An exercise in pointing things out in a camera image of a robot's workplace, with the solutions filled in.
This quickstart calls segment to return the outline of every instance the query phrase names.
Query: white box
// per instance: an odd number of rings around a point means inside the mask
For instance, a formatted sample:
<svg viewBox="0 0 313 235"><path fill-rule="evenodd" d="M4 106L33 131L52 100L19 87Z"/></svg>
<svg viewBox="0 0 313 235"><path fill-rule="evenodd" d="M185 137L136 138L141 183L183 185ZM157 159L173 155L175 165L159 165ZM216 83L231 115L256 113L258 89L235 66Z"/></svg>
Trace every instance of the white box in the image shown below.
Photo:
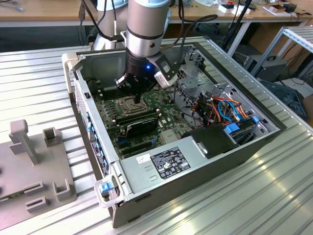
<svg viewBox="0 0 313 235"><path fill-rule="evenodd" d="M232 9L231 13L232 13L233 15L236 14L237 7L238 7L238 6L235 5L235 6L234 6L234 9ZM237 11L237 15L240 15L240 14L241 14L241 12L243 11L244 7L245 7L245 6L239 6L238 11ZM250 13L250 9L247 8L245 14L249 14L249 13Z"/></svg>
<svg viewBox="0 0 313 235"><path fill-rule="evenodd" d="M233 10L234 5L227 5L227 6L232 6L232 8L226 8L223 5L219 5L218 10L222 11L223 13L231 13L231 11Z"/></svg>

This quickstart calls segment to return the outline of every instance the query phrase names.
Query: power supply label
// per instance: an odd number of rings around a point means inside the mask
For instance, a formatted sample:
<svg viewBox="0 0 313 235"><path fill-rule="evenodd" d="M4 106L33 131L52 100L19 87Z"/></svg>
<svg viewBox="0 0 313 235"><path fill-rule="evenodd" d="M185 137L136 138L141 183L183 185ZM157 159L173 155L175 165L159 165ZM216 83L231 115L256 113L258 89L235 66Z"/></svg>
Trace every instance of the power supply label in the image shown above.
<svg viewBox="0 0 313 235"><path fill-rule="evenodd" d="M190 168L178 147L153 155L150 158L160 177L164 180Z"/></svg>

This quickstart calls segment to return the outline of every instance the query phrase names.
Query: power supply unit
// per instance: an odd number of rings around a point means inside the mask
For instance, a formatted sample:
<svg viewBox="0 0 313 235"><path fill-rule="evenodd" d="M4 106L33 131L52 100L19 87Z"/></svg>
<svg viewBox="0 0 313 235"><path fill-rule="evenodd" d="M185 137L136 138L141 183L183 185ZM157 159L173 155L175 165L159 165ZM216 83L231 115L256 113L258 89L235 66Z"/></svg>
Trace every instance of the power supply unit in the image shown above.
<svg viewBox="0 0 313 235"><path fill-rule="evenodd" d="M262 55L249 56L245 61L244 68L248 72L251 72L261 57ZM272 54L262 64L255 77L265 81L273 82L283 72L287 65L287 61L283 60L278 55Z"/></svg>

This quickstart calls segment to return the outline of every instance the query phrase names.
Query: blue cable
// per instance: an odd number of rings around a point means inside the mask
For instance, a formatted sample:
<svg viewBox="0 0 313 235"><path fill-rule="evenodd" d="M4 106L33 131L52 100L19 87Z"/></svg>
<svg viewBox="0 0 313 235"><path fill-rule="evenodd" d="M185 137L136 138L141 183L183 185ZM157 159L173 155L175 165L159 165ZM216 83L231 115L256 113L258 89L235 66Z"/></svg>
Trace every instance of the blue cable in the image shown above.
<svg viewBox="0 0 313 235"><path fill-rule="evenodd" d="M226 116L223 115L223 113L222 113L222 111L221 111L221 103L222 103L222 101L221 101L221 102L219 103L219 105L218 105L218 109L219 109L220 115L221 115L222 117L224 117L225 119L227 119L228 121L230 121L230 123L232 123L232 121L231 121L230 118L228 118L228 117L226 117Z"/></svg>
<svg viewBox="0 0 313 235"><path fill-rule="evenodd" d="M242 119L245 120L244 117L237 111L237 109L235 108L235 106L234 106L229 100L222 100L222 101L219 102L218 108L219 108L219 113L220 113L220 115L221 115L222 117L224 117L225 119L229 120L230 123L232 123L232 121L231 121L229 118L225 117L225 116L222 114L222 111L221 111L221 104L222 104L222 102L228 103L228 104L232 107L232 109L234 110L236 116L237 116L240 120L242 120Z"/></svg>

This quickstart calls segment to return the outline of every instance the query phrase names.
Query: white sticker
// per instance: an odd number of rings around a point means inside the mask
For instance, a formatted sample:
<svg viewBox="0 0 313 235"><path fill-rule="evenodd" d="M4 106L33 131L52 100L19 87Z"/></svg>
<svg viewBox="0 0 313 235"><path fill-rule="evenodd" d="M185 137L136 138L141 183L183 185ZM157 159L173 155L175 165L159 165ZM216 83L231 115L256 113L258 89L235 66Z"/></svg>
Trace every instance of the white sticker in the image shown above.
<svg viewBox="0 0 313 235"><path fill-rule="evenodd" d="M186 166L186 165L188 165L188 163L183 163L180 166L183 167L183 166Z"/></svg>
<svg viewBox="0 0 313 235"><path fill-rule="evenodd" d="M148 153L148 154L142 155L140 157L136 157L136 160L139 164L150 161L150 154Z"/></svg>

